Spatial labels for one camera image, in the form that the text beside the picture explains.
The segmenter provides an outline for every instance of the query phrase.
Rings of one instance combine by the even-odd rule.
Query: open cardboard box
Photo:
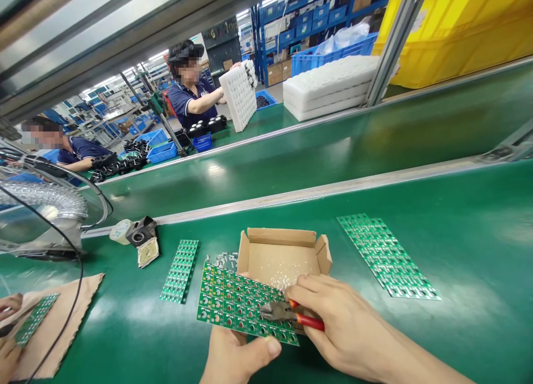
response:
[[[248,228],[240,234],[237,273],[280,290],[296,284],[301,274],[329,275],[328,238],[315,231]]]

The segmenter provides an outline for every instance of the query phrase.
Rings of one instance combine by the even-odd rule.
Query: green circuit board panel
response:
[[[179,242],[178,251],[170,266],[160,299],[180,304],[185,303],[184,294],[189,286],[198,243],[198,240],[181,240]]]
[[[29,339],[33,336],[33,333],[35,333],[52,305],[54,305],[54,302],[56,301],[58,296],[58,292],[56,292],[55,294],[47,295],[35,305],[35,308],[33,308],[31,314],[28,316],[28,318],[22,324],[21,328],[15,334],[15,342],[18,346],[20,346],[21,348],[24,348],[26,346]]]
[[[204,263],[197,320],[254,336],[274,336],[280,342],[300,346],[293,324],[264,319],[259,308],[284,301],[283,292],[230,270]]]
[[[383,219],[359,214],[340,216],[337,220],[390,296],[441,300]]]

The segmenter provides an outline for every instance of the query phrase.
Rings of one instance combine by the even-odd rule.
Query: black hair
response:
[[[23,132],[63,132],[60,124],[39,115],[27,119],[21,124],[21,128]]]
[[[194,44],[190,39],[178,43],[168,50],[168,64],[172,77],[179,80],[181,77],[176,68],[187,66],[191,60],[198,59],[204,54],[204,46]]]

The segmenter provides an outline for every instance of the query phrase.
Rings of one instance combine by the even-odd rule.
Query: white plastic bag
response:
[[[335,40],[333,40],[333,36],[331,36],[317,47],[315,55],[326,55],[333,52],[334,42]]]
[[[360,22],[349,28],[342,28],[334,36],[333,51],[338,51],[364,40],[367,38],[369,31],[370,25],[366,22]]]

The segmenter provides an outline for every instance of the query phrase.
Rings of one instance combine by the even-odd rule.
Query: hand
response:
[[[245,334],[213,326],[200,384],[246,384],[280,353],[281,344],[274,337],[258,337],[247,344]]]
[[[304,330],[335,369],[371,382],[389,382],[391,370],[410,363],[403,360],[408,352],[394,329],[348,284],[325,275],[302,275],[286,294],[324,320],[324,332]]]
[[[10,295],[0,299],[0,321],[17,313],[22,306],[22,294]]]
[[[15,344],[15,340],[0,338],[0,384],[7,384],[11,380],[20,354],[21,349]]]

